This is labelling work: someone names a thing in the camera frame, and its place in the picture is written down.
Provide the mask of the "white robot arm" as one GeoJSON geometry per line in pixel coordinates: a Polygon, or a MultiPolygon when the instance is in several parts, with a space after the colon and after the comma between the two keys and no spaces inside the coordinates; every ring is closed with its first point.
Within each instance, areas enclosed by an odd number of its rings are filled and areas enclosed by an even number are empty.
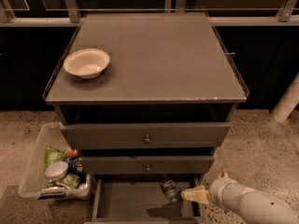
{"type": "Polygon", "coordinates": [[[299,212],[286,202],[239,184],[225,171],[218,175],[209,189],[204,186],[185,189],[181,197],[187,202],[213,203],[222,210],[239,215],[247,224],[299,224],[299,212]]]}

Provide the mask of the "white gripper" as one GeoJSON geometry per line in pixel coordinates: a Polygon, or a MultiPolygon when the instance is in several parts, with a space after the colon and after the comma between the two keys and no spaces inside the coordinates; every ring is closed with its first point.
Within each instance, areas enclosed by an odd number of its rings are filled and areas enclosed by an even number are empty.
{"type": "Polygon", "coordinates": [[[241,196],[242,186],[232,178],[228,177],[226,171],[221,171],[221,178],[212,182],[209,193],[204,186],[197,186],[193,189],[185,189],[181,197],[188,202],[209,204],[211,201],[223,210],[237,210],[238,201],[241,196]]]}

